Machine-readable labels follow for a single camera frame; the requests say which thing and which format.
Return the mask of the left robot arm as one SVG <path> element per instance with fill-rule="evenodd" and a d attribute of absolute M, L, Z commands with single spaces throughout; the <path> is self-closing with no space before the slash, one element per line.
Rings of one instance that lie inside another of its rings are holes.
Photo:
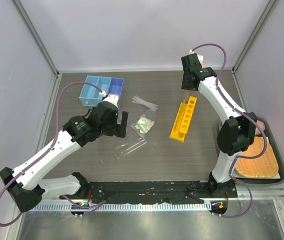
<path fill-rule="evenodd" d="M 9 185 L 7 191 L 20 212 L 33 209 L 44 199 L 67 196 L 81 200 L 88 197 L 89 183 L 78 172 L 61 178 L 44 177 L 66 157 L 101 136 L 124 138 L 127 120 L 128 112 L 124 111 L 118 123 L 117 106 L 103 101 L 88 115 L 70 118 L 57 137 L 28 161 L 15 168 L 2 169 L 0 177 Z"/>

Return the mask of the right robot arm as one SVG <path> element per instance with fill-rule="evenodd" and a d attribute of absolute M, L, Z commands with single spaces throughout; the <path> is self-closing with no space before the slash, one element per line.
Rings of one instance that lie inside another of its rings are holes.
<path fill-rule="evenodd" d="M 216 78 L 216 72 L 210 67 L 202 67 L 203 57 L 190 52 L 181 58 L 183 79 L 181 88 L 199 91 L 217 112 L 222 127 L 216 137 L 219 156 L 215 168 L 208 178 L 208 193 L 220 197 L 232 183 L 235 163 L 254 142 L 257 117 L 248 113 L 250 119 L 242 114 L 239 107 Z"/>

